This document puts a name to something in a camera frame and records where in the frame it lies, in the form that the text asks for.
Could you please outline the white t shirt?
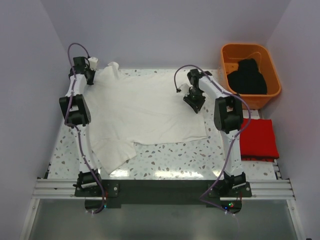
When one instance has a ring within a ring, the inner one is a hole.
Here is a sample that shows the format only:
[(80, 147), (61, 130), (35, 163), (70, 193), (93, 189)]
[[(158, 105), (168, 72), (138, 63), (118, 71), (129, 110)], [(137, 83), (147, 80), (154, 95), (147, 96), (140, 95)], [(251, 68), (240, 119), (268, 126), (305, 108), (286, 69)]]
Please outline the white t shirt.
[(126, 75), (111, 62), (99, 71), (84, 98), (91, 114), (92, 150), (110, 174), (137, 155), (134, 145), (183, 143), (207, 135), (202, 114), (184, 102), (184, 72)]

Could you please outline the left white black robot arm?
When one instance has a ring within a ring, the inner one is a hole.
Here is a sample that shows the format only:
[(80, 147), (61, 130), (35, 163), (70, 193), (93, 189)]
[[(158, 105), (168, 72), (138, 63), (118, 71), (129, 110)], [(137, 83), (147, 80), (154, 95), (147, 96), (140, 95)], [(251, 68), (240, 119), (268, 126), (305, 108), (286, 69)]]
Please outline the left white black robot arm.
[(70, 80), (68, 91), (59, 99), (64, 124), (71, 130), (77, 148), (79, 174), (76, 184), (73, 185), (76, 197), (99, 197), (104, 190), (96, 165), (97, 158), (90, 142), (91, 113), (84, 97), (85, 88), (94, 81), (96, 69), (91, 68), (91, 64), (94, 63), (97, 63), (94, 57), (73, 58), (73, 66), (68, 75)]

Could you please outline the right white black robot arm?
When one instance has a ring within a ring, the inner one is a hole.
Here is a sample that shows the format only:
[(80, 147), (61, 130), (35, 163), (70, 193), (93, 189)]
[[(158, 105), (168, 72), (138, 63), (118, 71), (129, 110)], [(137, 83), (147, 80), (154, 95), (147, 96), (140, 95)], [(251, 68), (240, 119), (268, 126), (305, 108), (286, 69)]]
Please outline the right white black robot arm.
[(191, 84), (183, 100), (199, 113), (208, 95), (214, 100), (213, 122), (221, 134), (225, 161), (217, 180), (209, 188), (219, 196), (235, 196), (246, 185), (246, 175), (242, 167), (240, 132), (244, 122), (242, 101), (222, 88), (208, 71), (192, 69), (187, 73)]

